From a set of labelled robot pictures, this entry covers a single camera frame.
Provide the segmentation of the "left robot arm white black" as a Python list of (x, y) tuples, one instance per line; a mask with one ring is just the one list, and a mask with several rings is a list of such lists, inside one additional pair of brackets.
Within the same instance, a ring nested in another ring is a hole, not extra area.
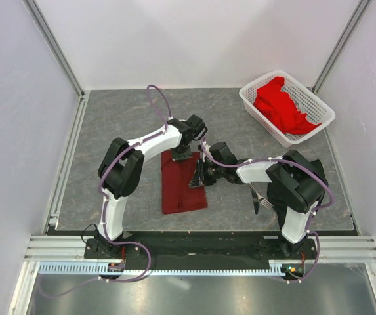
[(123, 216), (129, 196), (139, 185), (144, 164), (161, 158), (161, 210), (163, 214), (183, 213), (207, 207), (205, 189), (191, 188), (199, 152), (190, 145), (207, 132), (202, 118), (192, 115), (186, 121), (170, 119), (158, 130), (132, 140), (115, 138), (102, 163), (99, 192), (103, 209), (98, 230), (103, 237), (99, 251), (107, 258), (121, 253)]

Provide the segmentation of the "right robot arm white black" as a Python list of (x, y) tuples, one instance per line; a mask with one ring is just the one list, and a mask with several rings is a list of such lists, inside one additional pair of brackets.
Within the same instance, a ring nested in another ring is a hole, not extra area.
[(267, 183), (266, 200), (277, 214), (283, 237), (278, 250), (288, 259), (299, 254), (310, 232), (310, 216), (329, 188), (320, 161), (308, 161), (296, 150), (266, 159), (238, 159), (225, 142), (210, 146), (204, 140), (199, 150), (202, 156), (189, 187), (212, 186), (218, 179), (248, 186)]

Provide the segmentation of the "dark red cloth napkin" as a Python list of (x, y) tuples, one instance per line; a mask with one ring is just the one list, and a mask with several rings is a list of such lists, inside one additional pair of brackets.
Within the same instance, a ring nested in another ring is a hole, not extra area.
[(170, 150), (161, 154), (161, 206), (164, 215), (207, 208), (205, 188), (188, 186), (199, 158), (199, 152), (194, 152), (186, 161), (173, 161)]

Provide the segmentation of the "silver fork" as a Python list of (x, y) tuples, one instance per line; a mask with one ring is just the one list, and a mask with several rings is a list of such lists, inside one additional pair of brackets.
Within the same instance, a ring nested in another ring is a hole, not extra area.
[(256, 190), (256, 188), (251, 184), (251, 183), (249, 183), (249, 187), (250, 187), (250, 189), (254, 189), (255, 191), (256, 191), (256, 193), (257, 193), (257, 195), (258, 195), (258, 197), (259, 197), (259, 201), (260, 201), (260, 205), (261, 206), (263, 206), (263, 207), (265, 207), (265, 208), (267, 208), (267, 209), (271, 209), (271, 208), (273, 208), (273, 205), (264, 197), (264, 196), (262, 196), (262, 195), (260, 195), (258, 192), (257, 192), (257, 190)]

